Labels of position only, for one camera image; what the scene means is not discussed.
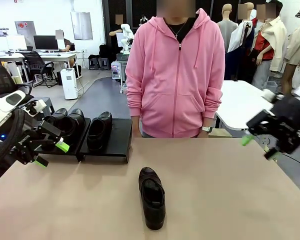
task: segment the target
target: wristwatch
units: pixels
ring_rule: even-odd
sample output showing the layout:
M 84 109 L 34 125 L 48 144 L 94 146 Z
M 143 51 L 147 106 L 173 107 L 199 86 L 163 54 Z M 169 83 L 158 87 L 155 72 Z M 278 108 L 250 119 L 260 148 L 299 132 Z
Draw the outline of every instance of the wristwatch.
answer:
M 213 129 L 212 126 L 209 126 L 209 127 L 203 126 L 203 127 L 201 127 L 201 130 L 202 130 L 202 131 L 205 131 L 205 132 L 207 132 L 207 133 L 211 133 L 211 132 L 212 132 L 212 129 Z

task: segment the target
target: beige tabletop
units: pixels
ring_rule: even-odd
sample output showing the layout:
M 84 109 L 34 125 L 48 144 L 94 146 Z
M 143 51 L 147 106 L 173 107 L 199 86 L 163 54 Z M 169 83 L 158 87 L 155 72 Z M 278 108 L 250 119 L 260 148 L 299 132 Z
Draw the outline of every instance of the beige tabletop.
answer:
M 0 179 L 0 240 L 300 240 L 300 190 L 239 139 L 138 139 L 127 165 L 45 156 Z M 159 231 L 138 189 L 153 168 L 166 193 Z

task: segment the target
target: sleeve cuff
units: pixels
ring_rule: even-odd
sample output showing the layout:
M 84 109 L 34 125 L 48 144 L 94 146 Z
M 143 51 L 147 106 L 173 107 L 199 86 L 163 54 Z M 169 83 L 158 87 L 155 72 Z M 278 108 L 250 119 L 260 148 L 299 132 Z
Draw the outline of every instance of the sleeve cuff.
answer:
M 137 107 L 130 108 L 130 116 L 131 117 L 140 116 L 140 113 L 141 113 L 141 108 L 137 108 Z
M 208 118 L 208 119 L 214 119 L 215 118 L 215 111 L 205 111 L 203 114 L 202 114 L 202 117 L 203 118 Z

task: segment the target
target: white portable appliance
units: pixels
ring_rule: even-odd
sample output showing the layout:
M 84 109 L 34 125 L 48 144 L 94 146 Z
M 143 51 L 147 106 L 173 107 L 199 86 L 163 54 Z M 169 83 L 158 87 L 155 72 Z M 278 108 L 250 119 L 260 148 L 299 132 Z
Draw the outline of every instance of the white portable appliance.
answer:
M 76 73 L 73 68 L 62 69 L 60 72 L 64 98 L 66 100 L 73 100 L 78 98 L 78 88 Z

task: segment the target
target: beige jacket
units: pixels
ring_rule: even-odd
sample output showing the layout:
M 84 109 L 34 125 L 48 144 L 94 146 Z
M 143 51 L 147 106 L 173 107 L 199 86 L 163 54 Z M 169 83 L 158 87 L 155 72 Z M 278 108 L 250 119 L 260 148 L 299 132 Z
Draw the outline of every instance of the beige jacket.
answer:
M 284 58 L 292 65 L 298 65 L 300 62 L 300 27 L 289 36 Z
M 283 45 L 287 36 L 287 29 L 281 21 L 280 16 L 270 22 L 262 25 L 261 35 L 270 43 L 274 49 L 274 56 L 271 62 L 270 70 L 278 71 L 283 56 Z

